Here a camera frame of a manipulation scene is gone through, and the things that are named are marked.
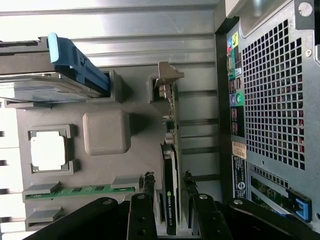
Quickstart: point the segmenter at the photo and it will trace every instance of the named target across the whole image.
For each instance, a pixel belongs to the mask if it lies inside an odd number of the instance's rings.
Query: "rear i/o panel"
[[[288,1],[246,36],[240,16],[226,49],[232,153],[246,160],[247,196],[320,232],[320,22],[310,2],[308,16]]]

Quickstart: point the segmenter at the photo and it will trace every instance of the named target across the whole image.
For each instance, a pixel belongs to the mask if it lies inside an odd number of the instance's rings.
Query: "blue latch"
[[[74,69],[75,78],[81,84],[85,85],[87,80],[109,91],[109,78],[94,66],[70,39],[58,37],[52,32],[48,35],[48,47],[52,64]]]
[[[295,199],[296,202],[298,203],[298,207],[300,210],[295,211],[295,213],[302,218],[305,221],[309,221],[310,220],[310,216],[309,216],[309,205],[308,203],[305,203],[301,200],[299,200],[298,198]]]

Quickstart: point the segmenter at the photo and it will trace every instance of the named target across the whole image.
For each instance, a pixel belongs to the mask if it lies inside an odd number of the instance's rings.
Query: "ventilation grille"
[[[271,172],[268,172],[254,164],[251,164],[251,170],[282,187],[285,187],[287,189],[289,188],[289,184],[286,180],[272,174]]]
[[[242,56],[248,150],[305,170],[301,44],[286,20]]]

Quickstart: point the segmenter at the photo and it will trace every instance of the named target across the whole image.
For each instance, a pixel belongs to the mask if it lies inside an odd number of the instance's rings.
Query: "barcode label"
[[[239,158],[247,159],[247,146],[243,143],[233,141],[232,154]]]

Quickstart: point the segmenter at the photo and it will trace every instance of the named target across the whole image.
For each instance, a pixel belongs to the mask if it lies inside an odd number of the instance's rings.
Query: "perforated metal panel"
[[[285,20],[242,55],[248,150],[305,170],[301,45]]]

